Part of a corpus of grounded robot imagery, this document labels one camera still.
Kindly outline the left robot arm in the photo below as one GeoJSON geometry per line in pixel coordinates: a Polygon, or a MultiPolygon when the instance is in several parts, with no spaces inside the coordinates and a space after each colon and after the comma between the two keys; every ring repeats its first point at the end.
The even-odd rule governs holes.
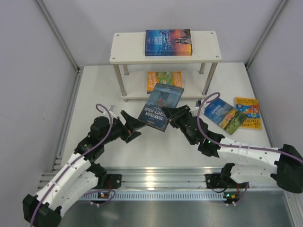
{"type": "Polygon", "coordinates": [[[141,135],[139,129],[147,124],[133,118],[124,110],[125,123],[112,111],[94,119],[87,136],[77,145],[67,163],[35,195],[22,201],[24,219],[31,227],[57,227],[65,213],[89,190],[103,187],[107,171],[96,160],[104,146],[116,139],[125,143],[141,135]]]}

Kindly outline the dark blue book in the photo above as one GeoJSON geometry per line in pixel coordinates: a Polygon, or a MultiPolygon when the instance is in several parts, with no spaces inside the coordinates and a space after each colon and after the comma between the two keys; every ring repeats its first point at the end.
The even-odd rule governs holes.
{"type": "Polygon", "coordinates": [[[157,83],[144,105],[138,119],[148,126],[165,132],[168,119],[162,107],[176,108],[182,97],[184,88],[157,83]]]}

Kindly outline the Jane Eyre book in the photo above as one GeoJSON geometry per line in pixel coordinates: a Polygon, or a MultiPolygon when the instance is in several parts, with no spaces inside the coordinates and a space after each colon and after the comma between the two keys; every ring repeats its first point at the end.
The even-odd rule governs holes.
{"type": "Polygon", "coordinates": [[[191,56],[190,29],[146,30],[145,56],[191,56]]]}

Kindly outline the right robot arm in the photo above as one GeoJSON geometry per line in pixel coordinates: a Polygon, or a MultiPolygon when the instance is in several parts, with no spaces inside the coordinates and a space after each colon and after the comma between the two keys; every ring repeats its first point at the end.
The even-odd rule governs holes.
{"type": "Polygon", "coordinates": [[[232,140],[209,131],[208,125],[187,105],[162,110],[170,125],[180,129],[190,145],[196,145],[205,156],[226,160],[220,175],[224,185],[256,182],[276,184],[292,193],[303,192],[303,158],[294,146],[265,148],[232,140]]]}

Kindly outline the Animal Farm book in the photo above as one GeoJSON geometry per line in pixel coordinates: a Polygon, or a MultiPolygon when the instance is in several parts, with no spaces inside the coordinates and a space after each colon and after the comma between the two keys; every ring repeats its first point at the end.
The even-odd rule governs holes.
{"type": "Polygon", "coordinates": [[[245,113],[220,98],[204,104],[201,111],[208,119],[230,135],[233,135],[247,119],[245,113]]]}

